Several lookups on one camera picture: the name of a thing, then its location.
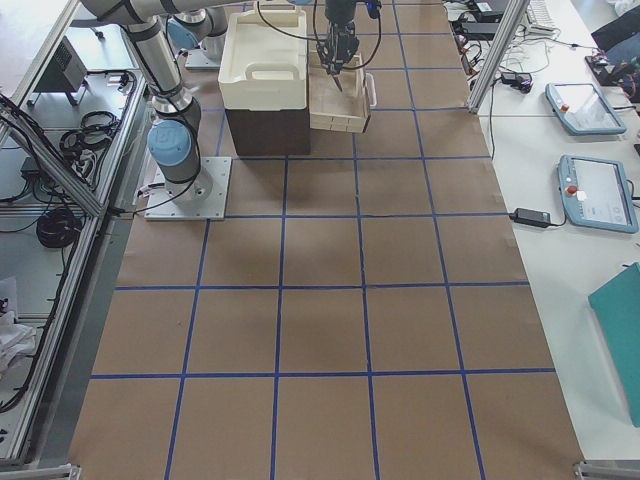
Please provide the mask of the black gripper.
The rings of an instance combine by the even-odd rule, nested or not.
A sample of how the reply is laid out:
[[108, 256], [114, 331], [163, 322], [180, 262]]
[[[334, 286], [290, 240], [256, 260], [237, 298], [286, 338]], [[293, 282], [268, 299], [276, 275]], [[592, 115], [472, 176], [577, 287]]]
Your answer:
[[355, 22], [345, 24], [330, 22], [324, 39], [317, 40], [317, 53], [327, 74], [339, 74], [359, 47]]

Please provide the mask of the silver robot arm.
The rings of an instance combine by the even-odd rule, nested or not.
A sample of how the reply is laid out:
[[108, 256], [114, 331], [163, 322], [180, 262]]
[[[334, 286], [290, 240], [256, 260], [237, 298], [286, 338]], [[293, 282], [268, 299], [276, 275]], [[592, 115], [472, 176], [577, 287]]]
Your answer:
[[[159, 123], [151, 128], [147, 146], [160, 167], [172, 199], [198, 192], [196, 182], [202, 161], [198, 144], [201, 106], [184, 86], [167, 37], [162, 16], [194, 35], [197, 41], [226, 33], [224, 1], [86, 1], [84, 7], [97, 20], [118, 25], [141, 67], [152, 93]], [[260, 111], [250, 118], [245, 110], [229, 109], [232, 124], [253, 128], [251, 147], [237, 147], [245, 156], [307, 155], [311, 151], [310, 115], [307, 109]]]

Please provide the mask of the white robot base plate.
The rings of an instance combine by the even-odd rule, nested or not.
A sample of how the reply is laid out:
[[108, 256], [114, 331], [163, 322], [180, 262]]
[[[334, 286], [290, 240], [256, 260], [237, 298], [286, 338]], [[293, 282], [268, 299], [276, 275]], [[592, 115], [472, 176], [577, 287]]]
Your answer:
[[147, 220], [223, 220], [225, 218], [228, 187], [231, 176], [230, 157], [203, 157], [201, 171], [189, 189], [182, 193], [186, 184], [179, 186], [166, 183], [160, 168], [151, 160], [147, 186], [161, 183], [147, 190]]

